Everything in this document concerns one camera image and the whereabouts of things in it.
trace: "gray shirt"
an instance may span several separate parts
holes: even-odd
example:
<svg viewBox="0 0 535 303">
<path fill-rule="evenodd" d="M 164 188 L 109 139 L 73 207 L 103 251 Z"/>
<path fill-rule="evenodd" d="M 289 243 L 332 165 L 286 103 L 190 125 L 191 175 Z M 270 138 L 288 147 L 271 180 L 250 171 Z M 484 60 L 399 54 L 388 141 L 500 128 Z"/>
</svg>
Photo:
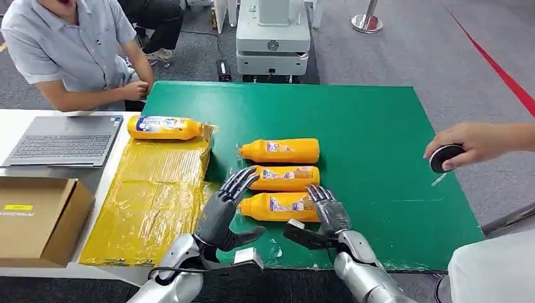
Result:
<svg viewBox="0 0 535 303">
<path fill-rule="evenodd" d="M 117 55 L 117 43 L 134 40 L 136 32 L 117 0 L 76 1 L 79 26 L 37 0 L 11 3 L 1 31 L 17 70 L 29 84 L 63 80 L 70 92 L 124 86 L 136 75 Z M 111 109 L 121 110 L 116 103 Z"/>
</svg>

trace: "black disc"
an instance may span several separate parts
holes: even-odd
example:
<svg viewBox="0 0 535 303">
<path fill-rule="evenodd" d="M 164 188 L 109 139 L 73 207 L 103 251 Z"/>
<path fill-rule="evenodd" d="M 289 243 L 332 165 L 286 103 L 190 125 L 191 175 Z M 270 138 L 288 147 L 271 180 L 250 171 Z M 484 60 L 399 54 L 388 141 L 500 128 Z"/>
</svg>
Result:
<svg viewBox="0 0 535 303">
<path fill-rule="evenodd" d="M 441 146 L 438 150 L 435 150 L 433 155 L 431 155 L 431 157 L 429 158 L 429 166 L 434 172 L 438 174 L 449 172 L 452 169 L 444 170 L 442 169 L 442 164 L 446 160 L 456 157 L 464 152 L 465 150 L 461 145 L 451 144 L 451 145 Z"/>
</svg>

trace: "yellow squeeze bottle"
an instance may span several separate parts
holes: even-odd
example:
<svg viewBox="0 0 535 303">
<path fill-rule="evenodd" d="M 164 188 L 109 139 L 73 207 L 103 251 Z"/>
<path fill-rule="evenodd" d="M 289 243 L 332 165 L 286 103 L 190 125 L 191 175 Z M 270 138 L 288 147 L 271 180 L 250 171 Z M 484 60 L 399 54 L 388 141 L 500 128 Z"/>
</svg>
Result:
<svg viewBox="0 0 535 303">
<path fill-rule="evenodd" d="M 256 140 L 240 149 L 245 159 L 255 162 L 316 163 L 319 158 L 317 139 Z"/>
<path fill-rule="evenodd" d="M 250 188 L 255 191 L 305 191 L 305 187 L 319 185 L 319 169 L 314 166 L 257 166 L 260 176 Z"/>
<path fill-rule="evenodd" d="M 243 199 L 238 205 L 242 215 L 258 221 L 319 222 L 309 194 L 262 193 Z"/>
<path fill-rule="evenodd" d="M 203 124 L 190 118 L 141 115 L 128 120 L 128 133 L 134 139 L 189 140 L 202 132 Z"/>
</svg>

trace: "human hand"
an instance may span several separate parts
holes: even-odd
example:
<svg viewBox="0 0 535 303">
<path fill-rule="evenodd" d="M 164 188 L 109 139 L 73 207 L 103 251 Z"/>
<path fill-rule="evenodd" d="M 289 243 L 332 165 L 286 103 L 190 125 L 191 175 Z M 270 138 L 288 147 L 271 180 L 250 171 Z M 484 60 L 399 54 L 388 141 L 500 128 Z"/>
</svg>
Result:
<svg viewBox="0 0 535 303">
<path fill-rule="evenodd" d="M 452 170 L 491 160 L 514 149 L 514 132 L 511 128 L 511 124 L 462 122 L 438 133 L 425 148 L 423 156 L 429 158 L 441 146 L 459 144 L 466 153 L 444 161 L 442 169 Z"/>
<path fill-rule="evenodd" d="M 122 88 L 123 99 L 130 101 L 138 101 L 147 96 L 148 83 L 143 81 L 133 81 Z"/>
</svg>

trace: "black pants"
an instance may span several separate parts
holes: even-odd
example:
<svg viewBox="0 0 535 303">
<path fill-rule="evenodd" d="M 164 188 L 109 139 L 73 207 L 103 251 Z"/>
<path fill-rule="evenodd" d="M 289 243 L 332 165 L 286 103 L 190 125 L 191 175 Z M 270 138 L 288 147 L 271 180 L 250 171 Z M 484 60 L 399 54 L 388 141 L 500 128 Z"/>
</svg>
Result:
<svg viewBox="0 0 535 303">
<path fill-rule="evenodd" d="M 127 112 L 142 112 L 145 107 L 145 102 L 141 101 L 124 101 L 124 110 Z"/>
<path fill-rule="evenodd" d="M 175 49 L 184 21 L 180 0 L 119 0 L 119 4 L 131 23 L 155 31 L 143 47 L 145 54 Z"/>
</svg>

